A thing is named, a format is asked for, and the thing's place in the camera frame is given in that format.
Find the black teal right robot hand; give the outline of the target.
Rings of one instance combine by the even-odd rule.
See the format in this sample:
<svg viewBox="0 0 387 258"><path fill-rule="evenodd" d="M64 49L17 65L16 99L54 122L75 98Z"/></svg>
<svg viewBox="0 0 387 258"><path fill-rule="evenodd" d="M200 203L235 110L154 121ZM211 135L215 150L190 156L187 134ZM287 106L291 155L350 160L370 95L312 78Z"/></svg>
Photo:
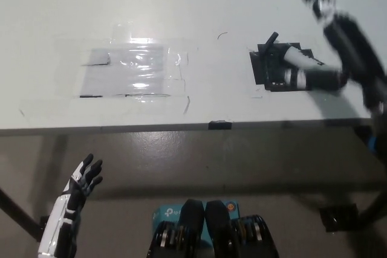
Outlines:
<svg viewBox="0 0 387 258"><path fill-rule="evenodd" d="M303 1L321 24L343 70L360 85L365 107L369 110L386 107L385 70L355 18L337 8L336 0Z"/></svg>

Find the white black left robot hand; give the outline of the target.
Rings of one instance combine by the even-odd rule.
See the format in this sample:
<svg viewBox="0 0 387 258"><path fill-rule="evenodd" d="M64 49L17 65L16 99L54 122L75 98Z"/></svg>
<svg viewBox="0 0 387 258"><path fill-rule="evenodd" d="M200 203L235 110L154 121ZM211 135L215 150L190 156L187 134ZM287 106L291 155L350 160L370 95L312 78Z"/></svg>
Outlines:
<svg viewBox="0 0 387 258"><path fill-rule="evenodd" d="M102 160L89 154L76 167L48 217L37 251L38 257L75 257L81 212L86 200L103 177Z"/></svg>

